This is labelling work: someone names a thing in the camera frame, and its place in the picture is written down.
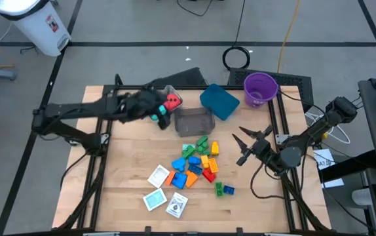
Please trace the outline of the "light grey plastic bin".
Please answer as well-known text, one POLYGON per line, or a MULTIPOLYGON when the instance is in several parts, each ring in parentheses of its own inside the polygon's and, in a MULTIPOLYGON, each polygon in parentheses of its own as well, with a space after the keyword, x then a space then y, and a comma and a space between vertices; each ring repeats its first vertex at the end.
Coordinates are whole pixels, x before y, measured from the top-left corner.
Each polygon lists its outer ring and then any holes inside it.
POLYGON ((172 85, 166 85, 166 86, 163 88, 163 91, 166 92, 167 94, 176 94, 176 95, 178 95, 178 96, 181 98, 182 103, 183 103, 183 99, 182 99, 182 97, 179 95, 178 91, 177 91, 172 85))

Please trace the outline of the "black flat panel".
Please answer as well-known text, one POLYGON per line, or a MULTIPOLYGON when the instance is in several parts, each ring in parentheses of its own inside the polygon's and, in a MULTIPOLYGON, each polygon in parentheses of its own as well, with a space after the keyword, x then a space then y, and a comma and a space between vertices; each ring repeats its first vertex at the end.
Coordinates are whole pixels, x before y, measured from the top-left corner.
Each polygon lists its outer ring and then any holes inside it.
POLYGON ((161 77, 148 82, 148 85, 154 87, 161 87, 166 85, 172 86, 200 86, 206 85, 206 80, 203 77, 198 67, 187 69, 167 77, 161 77))

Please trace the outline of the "teal plastic bin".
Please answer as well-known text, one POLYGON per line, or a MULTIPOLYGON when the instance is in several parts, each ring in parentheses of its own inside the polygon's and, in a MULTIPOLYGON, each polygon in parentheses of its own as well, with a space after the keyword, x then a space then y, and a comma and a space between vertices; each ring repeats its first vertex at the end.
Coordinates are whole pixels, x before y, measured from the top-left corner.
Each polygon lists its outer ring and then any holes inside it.
POLYGON ((216 117, 226 121, 239 106, 240 101, 221 86, 213 83, 200 95, 200 103, 216 117))

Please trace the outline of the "black bar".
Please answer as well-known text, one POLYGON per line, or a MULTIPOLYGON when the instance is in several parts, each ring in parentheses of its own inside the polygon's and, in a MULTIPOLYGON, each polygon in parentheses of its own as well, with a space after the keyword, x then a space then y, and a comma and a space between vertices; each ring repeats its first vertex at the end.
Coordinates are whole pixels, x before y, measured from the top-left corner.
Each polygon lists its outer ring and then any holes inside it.
POLYGON ((367 151, 356 157, 351 157, 346 161, 334 164, 333 166, 324 168, 318 172, 321 182, 329 182, 350 174, 363 172, 367 168, 376 168, 375 150, 367 151))

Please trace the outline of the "white paper sheet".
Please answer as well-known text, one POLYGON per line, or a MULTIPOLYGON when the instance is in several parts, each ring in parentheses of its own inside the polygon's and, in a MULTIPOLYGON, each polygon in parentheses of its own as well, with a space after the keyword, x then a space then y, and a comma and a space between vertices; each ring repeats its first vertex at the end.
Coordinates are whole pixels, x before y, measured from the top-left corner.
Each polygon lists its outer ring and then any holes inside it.
POLYGON ((322 188, 340 187, 343 185, 344 185, 344 181, 342 178, 321 183, 322 188))
POLYGON ((329 149, 314 150, 314 158, 320 170, 333 166, 336 163, 329 149))

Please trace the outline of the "red foam die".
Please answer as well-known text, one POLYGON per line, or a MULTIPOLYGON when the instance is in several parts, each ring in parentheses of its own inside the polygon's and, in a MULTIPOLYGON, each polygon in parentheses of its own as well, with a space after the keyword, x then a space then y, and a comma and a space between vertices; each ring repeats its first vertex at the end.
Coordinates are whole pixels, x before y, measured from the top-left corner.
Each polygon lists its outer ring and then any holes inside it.
POLYGON ((181 98, 176 94, 168 94, 166 98, 167 100, 165 101, 165 103, 163 103, 163 106, 168 111, 174 111, 178 106, 182 104, 181 98))

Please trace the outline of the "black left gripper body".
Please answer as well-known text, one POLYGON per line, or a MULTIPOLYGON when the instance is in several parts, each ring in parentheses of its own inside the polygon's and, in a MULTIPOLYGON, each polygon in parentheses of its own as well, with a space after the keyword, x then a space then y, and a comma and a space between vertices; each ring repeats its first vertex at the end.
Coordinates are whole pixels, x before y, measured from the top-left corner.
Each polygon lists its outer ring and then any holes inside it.
POLYGON ((122 123, 159 116, 159 107, 164 103, 164 94, 155 90, 140 90, 127 94, 119 102, 119 121, 122 123))

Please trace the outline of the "clear grey plastic bin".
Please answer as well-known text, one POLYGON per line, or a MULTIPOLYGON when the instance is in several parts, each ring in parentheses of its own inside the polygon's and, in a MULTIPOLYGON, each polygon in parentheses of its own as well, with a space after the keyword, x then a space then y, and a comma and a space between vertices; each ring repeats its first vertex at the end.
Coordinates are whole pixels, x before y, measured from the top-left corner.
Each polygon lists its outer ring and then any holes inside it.
POLYGON ((206 108, 178 108, 174 124, 180 137, 209 135, 215 128, 214 115, 206 108))

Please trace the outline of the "white trash can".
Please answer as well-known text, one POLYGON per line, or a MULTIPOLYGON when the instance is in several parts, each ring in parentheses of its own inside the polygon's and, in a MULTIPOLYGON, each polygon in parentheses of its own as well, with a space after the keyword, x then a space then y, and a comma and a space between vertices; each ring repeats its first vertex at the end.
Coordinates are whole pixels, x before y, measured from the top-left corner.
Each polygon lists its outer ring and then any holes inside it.
POLYGON ((42 53, 59 56, 71 36, 59 17, 56 0, 0 0, 0 15, 12 22, 42 53))

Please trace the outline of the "teal faced playing card box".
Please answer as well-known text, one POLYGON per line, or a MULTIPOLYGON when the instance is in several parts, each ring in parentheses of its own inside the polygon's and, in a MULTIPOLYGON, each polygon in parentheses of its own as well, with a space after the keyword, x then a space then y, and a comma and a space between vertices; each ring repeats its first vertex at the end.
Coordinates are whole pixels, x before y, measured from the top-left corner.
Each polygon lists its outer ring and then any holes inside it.
POLYGON ((147 210, 152 211, 167 202, 167 198, 162 188, 158 188, 143 197, 143 201, 147 207, 147 210))

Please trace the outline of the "light blue heart-shaped block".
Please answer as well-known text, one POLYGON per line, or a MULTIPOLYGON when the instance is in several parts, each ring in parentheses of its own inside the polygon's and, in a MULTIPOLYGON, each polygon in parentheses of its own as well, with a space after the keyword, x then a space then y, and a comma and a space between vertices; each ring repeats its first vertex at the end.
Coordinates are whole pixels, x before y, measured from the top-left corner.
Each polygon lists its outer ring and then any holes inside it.
POLYGON ((172 161, 172 167, 179 172, 185 171, 185 164, 186 164, 186 160, 184 157, 180 157, 179 159, 172 161))

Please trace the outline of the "large blue building block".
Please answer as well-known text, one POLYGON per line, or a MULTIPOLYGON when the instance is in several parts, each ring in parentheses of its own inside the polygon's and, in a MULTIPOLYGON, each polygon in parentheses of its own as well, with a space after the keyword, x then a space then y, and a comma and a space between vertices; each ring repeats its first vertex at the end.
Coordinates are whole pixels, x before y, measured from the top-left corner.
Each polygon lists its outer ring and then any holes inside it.
POLYGON ((183 189, 187 181, 187 175, 184 173, 177 172, 174 174, 172 179, 172 185, 176 186, 179 189, 183 189))

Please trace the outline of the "black perforated computer case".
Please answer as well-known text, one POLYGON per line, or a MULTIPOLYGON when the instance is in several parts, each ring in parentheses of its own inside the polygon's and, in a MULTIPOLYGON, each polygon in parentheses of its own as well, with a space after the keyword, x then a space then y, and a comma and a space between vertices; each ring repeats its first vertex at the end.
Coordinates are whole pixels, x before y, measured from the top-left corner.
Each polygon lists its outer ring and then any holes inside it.
POLYGON ((296 86, 299 90, 300 100, 313 103, 312 81, 310 77, 272 73, 267 71, 254 71, 249 69, 232 69, 229 73, 229 86, 242 86, 245 78, 255 72, 267 73, 272 76, 280 86, 296 86))

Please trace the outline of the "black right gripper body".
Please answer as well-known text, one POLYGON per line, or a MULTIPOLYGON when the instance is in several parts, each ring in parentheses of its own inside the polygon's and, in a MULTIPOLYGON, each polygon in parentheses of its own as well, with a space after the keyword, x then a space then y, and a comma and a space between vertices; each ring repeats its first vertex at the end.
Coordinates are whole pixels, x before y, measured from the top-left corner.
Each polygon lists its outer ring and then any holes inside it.
POLYGON ((248 147, 250 151, 246 154, 242 154, 242 156, 238 159, 236 164, 238 166, 242 166, 251 154, 255 155, 261 161, 264 160, 264 157, 268 156, 268 154, 271 152, 271 145, 265 138, 272 131, 273 127, 271 125, 269 125, 264 131, 260 130, 259 137, 253 138, 255 142, 252 144, 251 147, 248 147))

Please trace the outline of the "red plastic building block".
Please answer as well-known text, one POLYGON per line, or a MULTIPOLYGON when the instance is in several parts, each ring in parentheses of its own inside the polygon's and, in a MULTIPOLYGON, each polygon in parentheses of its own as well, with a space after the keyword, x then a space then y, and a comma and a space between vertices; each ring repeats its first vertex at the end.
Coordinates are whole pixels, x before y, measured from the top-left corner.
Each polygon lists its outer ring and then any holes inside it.
POLYGON ((216 174, 213 173, 210 168, 204 168, 202 171, 203 177, 207 179, 210 183, 212 183, 216 179, 216 174))

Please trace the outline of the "teal foam die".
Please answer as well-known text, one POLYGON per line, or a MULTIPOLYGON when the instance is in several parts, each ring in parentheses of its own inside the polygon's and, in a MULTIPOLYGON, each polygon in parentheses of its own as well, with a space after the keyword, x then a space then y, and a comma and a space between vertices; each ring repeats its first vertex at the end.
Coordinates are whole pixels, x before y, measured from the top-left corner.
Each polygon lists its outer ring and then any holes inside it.
POLYGON ((158 121, 159 117, 164 116, 166 114, 167 114, 166 107, 164 105, 160 105, 158 110, 157 110, 157 113, 150 115, 150 118, 151 118, 152 121, 158 121))

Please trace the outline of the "black emblem playing card box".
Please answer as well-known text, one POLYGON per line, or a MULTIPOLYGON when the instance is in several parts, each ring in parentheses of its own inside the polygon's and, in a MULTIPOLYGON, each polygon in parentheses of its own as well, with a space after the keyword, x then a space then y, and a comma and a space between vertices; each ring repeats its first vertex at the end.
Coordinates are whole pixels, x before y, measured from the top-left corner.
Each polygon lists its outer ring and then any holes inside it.
POLYGON ((166 208, 166 212, 176 218, 180 218, 187 202, 188 198, 179 193, 174 193, 166 208))

